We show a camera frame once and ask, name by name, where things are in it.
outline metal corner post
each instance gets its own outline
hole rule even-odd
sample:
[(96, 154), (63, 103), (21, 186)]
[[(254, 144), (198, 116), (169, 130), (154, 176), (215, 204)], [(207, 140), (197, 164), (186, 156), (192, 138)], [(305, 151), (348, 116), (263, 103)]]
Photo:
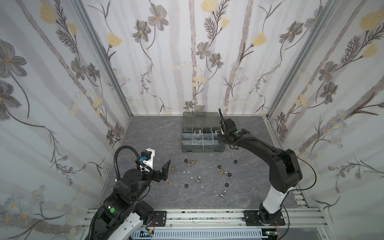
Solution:
[(273, 100), (270, 110), (268, 112), (269, 116), (274, 115), (278, 105), (283, 100), (283, 97), (286, 94), (289, 87), (291, 86), (291, 83), (293, 82), (297, 72), (299, 71), (300, 67), (302, 66), (307, 56), (309, 55), (310, 51), (314, 47), (321, 32), (326, 27), (327, 22), (330, 19), (331, 15), (333, 14), (334, 10), (336, 9), (336, 6), (338, 5), (338, 3), (339, 3), (339, 0), (328, 0), (327, 3), (325, 4), (323, 13), (320, 15), (307, 41), (305, 42), (303, 48), (301, 49), (299, 55), (297, 56), (292, 68), (288, 72), (287, 77), (285, 78), (282, 86), (277, 92), (276, 97)]
[(123, 105), (123, 108), (124, 108), (127, 116), (132, 117), (133, 116), (132, 111), (129, 108), (129, 105), (125, 99), (123, 92), (121, 91), (121, 88), (119, 86), (119, 82), (116, 79), (115, 74), (113, 73), (112, 66), (111, 66), (107, 56), (104, 54), (103, 46), (102, 46), (101, 42), (99, 41), (99, 38), (97, 37), (96, 31), (93, 28), (91, 20), (89, 19), (89, 16), (88, 16), (88, 14), (84, 8), (82, 1), (81, 0), (71, 0), (71, 2), (72, 2), (73, 6), (76, 10), (77, 15), (79, 16), (79, 18), (81, 20), (81, 23), (83, 24), (83, 26), (87, 32), (88, 37), (90, 38), (90, 40), (92, 42), (92, 45), (93, 45), (97, 55), (99, 56), (103, 66), (104, 66), (106, 73), (108, 74), (109, 78), (111, 79), (111, 84), (113, 85), (113, 88), (115, 89), (115, 92), (116, 92), (121, 104)]

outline floral wallpaper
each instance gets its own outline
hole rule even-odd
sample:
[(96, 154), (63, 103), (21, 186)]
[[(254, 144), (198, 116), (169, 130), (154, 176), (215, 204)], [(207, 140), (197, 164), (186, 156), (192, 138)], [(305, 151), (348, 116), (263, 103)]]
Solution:
[(128, 118), (70, 2), (0, 15), (1, 236), (79, 239)]
[(134, 114), (267, 114), (326, 1), (83, 4)]
[[(341, 1), (269, 116), (283, 146), (315, 168), (304, 193), (339, 240), (382, 238), (383, 56), (383, 3)], [(307, 188), (314, 175), (301, 166)]]

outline flower center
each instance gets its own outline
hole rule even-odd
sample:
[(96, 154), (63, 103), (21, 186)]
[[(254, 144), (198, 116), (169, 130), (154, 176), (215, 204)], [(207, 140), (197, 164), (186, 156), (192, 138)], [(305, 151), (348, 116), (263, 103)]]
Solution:
[(3, 58), (3, 61), (6, 62), (6, 63), (11, 63), (12, 62), (11, 59), (9, 59), (9, 58)]

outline marble patterned surface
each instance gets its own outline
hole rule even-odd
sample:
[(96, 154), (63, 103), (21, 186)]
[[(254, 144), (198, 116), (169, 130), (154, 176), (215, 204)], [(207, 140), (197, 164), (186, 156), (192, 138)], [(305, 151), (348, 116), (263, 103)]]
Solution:
[[(236, 117), (231, 119), (237, 128), (245, 128), (254, 136), (272, 145), (262, 117)], [(259, 157), (245, 149), (233, 150), (226, 146), (225, 152), (182, 153), (182, 117), (181, 116), (133, 116), (122, 145), (134, 147), (140, 154), (146, 148), (155, 150), (154, 169), (161, 170), (169, 159), (168, 182), (151, 183), (151, 190), (143, 199), (153, 208), (258, 208), (267, 196), (269, 167)], [(184, 159), (197, 160), (187, 168)], [(129, 149), (120, 152), (118, 163), (120, 175), (136, 168), (134, 154)], [(221, 165), (232, 177), (220, 174), (217, 166)], [(175, 173), (171, 167), (176, 166)], [(197, 177), (202, 180), (196, 184)], [(115, 183), (115, 172), (107, 180), (101, 202), (111, 193)], [(228, 192), (223, 199), (219, 195)], [(285, 207), (297, 207), (292, 194), (284, 201)]]

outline black mounting plate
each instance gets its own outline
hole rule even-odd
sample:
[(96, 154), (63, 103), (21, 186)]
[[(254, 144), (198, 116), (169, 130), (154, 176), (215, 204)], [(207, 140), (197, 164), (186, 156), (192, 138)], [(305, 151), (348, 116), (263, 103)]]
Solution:
[[(246, 210), (243, 211), (244, 213), (244, 221), (247, 226), (264, 226), (262, 223), (259, 221), (259, 216), (257, 215), (258, 210), (253, 211), (253, 210)], [(285, 221), (284, 218), (281, 219), (283, 214), (280, 213), (273, 219), (273, 223), (269, 226), (276, 226), (275, 221), (280, 225), (280, 226), (285, 226)]]
[(155, 219), (155, 227), (165, 227), (167, 221), (167, 211), (154, 211), (153, 218)]

